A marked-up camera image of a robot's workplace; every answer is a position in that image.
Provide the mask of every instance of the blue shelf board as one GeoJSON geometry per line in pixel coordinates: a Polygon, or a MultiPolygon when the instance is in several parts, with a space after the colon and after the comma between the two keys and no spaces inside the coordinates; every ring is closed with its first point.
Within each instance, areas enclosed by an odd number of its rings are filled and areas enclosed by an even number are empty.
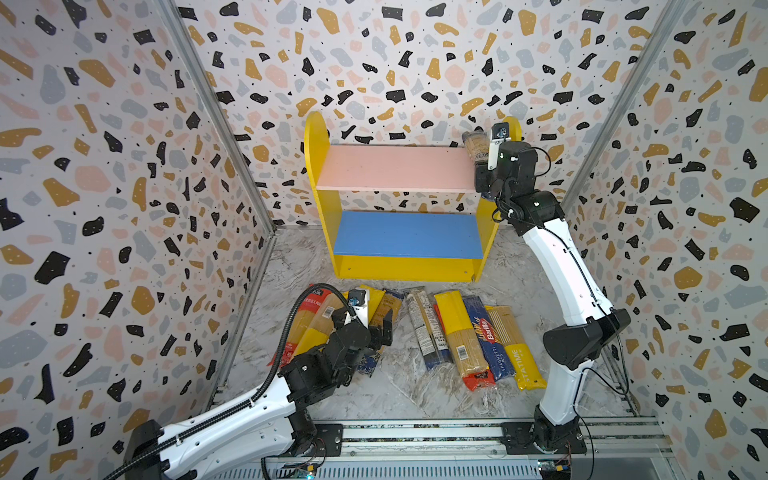
{"type": "Polygon", "coordinates": [[[335,255],[361,257],[483,257],[474,215],[342,212],[335,255]]]}

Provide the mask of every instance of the marble floor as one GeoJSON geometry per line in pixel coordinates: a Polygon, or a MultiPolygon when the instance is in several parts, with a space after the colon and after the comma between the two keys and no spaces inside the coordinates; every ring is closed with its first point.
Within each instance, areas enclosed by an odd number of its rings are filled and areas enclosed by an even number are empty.
{"type": "MultiPolygon", "coordinates": [[[[279,230],[276,246],[243,332],[237,357],[217,403],[261,384],[268,371],[280,331],[296,297],[309,283],[327,282],[344,291],[359,285],[333,274],[323,231],[279,230]]],[[[413,282],[366,281],[390,289],[418,286],[413,282]]],[[[511,229],[498,232],[479,283],[426,283],[428,293],[461,290],[479,295],[486,304],[509,305],[541,374],[549,360],[541,335],[562,323],[557,297],[534,254],[511,229]]],[[[357,375],[347,388],[310,407],[315,419],[472,419],[530,417],[544,390],[520,392],[514,379],[494,389],[470,392],[455,366],[427,372],[407,310],[401,310],[394,342],[386,347],[372,377],[357,375]]],[[[602,358],[598,369],[609,376],[602,358]]],[[[583,416],[625,416],[623,403],[599,379],[588,377],[579,413],[583,416]]]]}

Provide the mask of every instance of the spaghetti package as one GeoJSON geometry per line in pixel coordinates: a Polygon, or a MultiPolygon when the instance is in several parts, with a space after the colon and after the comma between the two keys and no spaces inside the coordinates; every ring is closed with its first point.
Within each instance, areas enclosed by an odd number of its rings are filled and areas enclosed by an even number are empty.
{"type": "Polygon", "coordinates": [[[547,381],[538,371],[531,350],[525,344],[525,338],[520,333],[515,316],[512,315],[512,309],[508,306],[487,306],[485,309],[488,311],[498,341],[502,343],[509,359],[515,365],[515,380],[518,388],[521,391],[547,388],[547,381]]]}
{"type": "MultiPolygon", "coordinates": [[[[371,293],[371,298],[368,302],[368,312],[369,315],[372,315],[384,297],[384,291],[377,290],[367,285],[361,285],[359,288],[366,289],[371,293]]],[[[315,313],[315,316],[312,318],[312,322],[310,322],[310,325],[307,327],[306,332],[299,341],[299,345],[296,347],[296,351],[293,355],[296,356],[305,353],[314,346],[327,343],[328,337],[333,333],[333,320],[331,319],[331,315],[333,315],[334,311],[342,307],[341,300],[339,300],[336,295],[328,295],[317,310],[317,313],[315,313]]]]}
{"type": "MultiPolygon", "coordinates": [[[[385,291],[384,297],[376,308],[376,312],[368,318],[368,330],[371,332],[372,341],[379,340],[384,343],[392,343],[392,331],[395,328],[395,322],[397,322],[397,316],[400,313],[400,306],[404,297],[404,295],[394,290],[385,291]]],[[[383,351],[384,346],[380,347],[373,355],[365,355],[360,360],[357,371],[364,375],[373,375],[373,371],[379,364],[383,351]]]]}
{"type": "Polygon", "coordinates": [[[450,362],[451,352],[448,343],[445,341],[435,310],[424,289],[408,292],[406,306],[427,370],[435,368],[440,363],[450,362]]]}
{"type": "MultiPolygon", "coordinates": [[[[317,313],[326,297],[330,294],[331,293],[326,290],[317,289],[310,293],[301,303],[299,310],[296,312],[296,317],[293,319],[293,325],[291,325],[290,331],[288,332],[286,348],[283,351],[283,358],[280,359],[280,368],[283,368],[290,363],[293,358],[293,353],[296,352],[296,347],[299,345],[299,341],[302,337],[304,337],[304,333],[312,322],[315,313],[317,313]]],[[[274,361],[275,359],[272,358],[272,361],[269,362],[268,365],[272,365],[274,361]]]]}
{"type": "Polygon", "coordinates": [[[445,339],[464,384],[473,392],[480,386],[495,385],[462,293],[458,290],[439,293],[435,295],[435,301],[445,328],[445,339]]]}
{"type": "Polygon", "coordinates": [[[512,366],[504,346],[498,341],[482,300],[477,295],[465,296],[463,300],[493,378],[498,382],[505,377],[513,376],[515,367],[512,366]]]}

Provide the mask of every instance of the patterned wall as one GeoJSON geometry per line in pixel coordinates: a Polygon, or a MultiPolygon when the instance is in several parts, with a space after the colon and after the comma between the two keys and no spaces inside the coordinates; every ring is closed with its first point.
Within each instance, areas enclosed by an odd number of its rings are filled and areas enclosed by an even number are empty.
{"type": "Polygon", "coordinates": [[[689,2],[569,212],[592,273],[634,312],[641,413],[696,480],[768,470],[767,8],[689,2]]]}
{"type": "MultiPolygon", "coordinates": [[[[319,223],[300,146],[311,110],[333,142],[364,144],[457,145],[511,114],[557,162],[540,187],[563,197],[665,4],[178,2],[278,224],[319,223]]],[[[344,197],[454,213],[478,200],[419,195],[344,197]]]]}
{"type": "Polygon", "coordinates": [[[149,2],[0,3],[0,476],[205,407],[262,230],[149,2]]]}

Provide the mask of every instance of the barilla logo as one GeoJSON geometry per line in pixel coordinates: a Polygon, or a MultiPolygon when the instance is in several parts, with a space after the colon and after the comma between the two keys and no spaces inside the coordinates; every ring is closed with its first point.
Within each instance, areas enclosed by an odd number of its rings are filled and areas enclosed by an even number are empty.
{"type": "Polygon", "coordinates": [[[475,317],[478,324],[475,325],[475,332],[488,343],[496,343],[496,335],[493,334],[493,327],[491,323],[482,318],[475,317]]]}

